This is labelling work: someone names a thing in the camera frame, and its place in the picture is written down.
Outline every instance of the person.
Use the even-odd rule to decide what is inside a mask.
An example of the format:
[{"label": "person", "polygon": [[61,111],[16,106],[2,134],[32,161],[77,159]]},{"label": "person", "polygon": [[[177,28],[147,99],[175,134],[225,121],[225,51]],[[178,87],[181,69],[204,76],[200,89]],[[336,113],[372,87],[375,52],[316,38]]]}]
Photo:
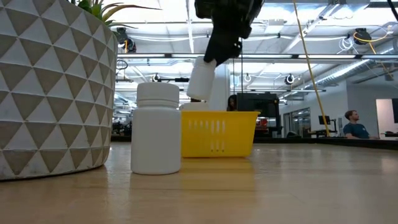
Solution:
[{"label": "person", "polygon": [[345,117],[349,120],[349,123],[344,126],[343,132],[348,139],[379,139],[370,136],[365,126],[358,124],[359,115],[357,111],[347,111]]},{"label": "person", "polygon": [[228,98],[228,106],[226,108],[227,111],[237,111],[237,107],[236,107],[236,101],[237,101],[237,97],[236,95],[231,95]]}]

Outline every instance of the man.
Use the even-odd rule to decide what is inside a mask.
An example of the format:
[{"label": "man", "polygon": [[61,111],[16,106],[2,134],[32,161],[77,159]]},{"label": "man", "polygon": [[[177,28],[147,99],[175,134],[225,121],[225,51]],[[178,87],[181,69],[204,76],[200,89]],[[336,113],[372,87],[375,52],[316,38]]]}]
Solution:
[{"label": "man", "polygon": [[347,111],[345,117],[349,120],[349,123],[344,126],[343,132],[348,139],[379,139],[370,136],[365,126],[357,123],[359,115],[355,110]]}]

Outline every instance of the blue shirt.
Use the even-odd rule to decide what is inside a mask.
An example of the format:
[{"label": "blue shirt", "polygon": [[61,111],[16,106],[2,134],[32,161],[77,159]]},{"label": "blue shirt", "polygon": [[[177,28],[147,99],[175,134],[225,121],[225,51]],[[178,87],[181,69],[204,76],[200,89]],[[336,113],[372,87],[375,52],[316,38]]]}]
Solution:
[{"label": "blue shirt", "polygon": [[369,139],[369,133],[366,131],[365,126],[362,124],[347,124],[344,126],[343,129],[344,135],[345,134],[352,134],[354,137],[360,139]]}]

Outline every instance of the table surface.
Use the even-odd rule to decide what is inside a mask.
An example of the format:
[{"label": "table surface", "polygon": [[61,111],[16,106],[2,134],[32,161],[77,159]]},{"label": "table surface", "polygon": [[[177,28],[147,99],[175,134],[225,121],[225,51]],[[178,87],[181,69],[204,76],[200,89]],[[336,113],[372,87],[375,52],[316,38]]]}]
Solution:
[{"label": "table surface", "polygon": [[184,159],[179,173],[131,174],[130,145],[104,167],[0,182],[2,223],[393,223],[398,152],[256,144],[250,158]]}]

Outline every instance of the geometric patterned planter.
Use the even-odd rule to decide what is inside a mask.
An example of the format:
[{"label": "geometric patterned planter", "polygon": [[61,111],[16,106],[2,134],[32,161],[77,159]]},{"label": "geometric patterned planter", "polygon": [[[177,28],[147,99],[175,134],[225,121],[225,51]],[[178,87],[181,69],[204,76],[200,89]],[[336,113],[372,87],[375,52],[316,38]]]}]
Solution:
[{"label": "geometric patterned planter", "polygon": [[117,41],[66,0],[0,0],[0,180],[105,163]]}]

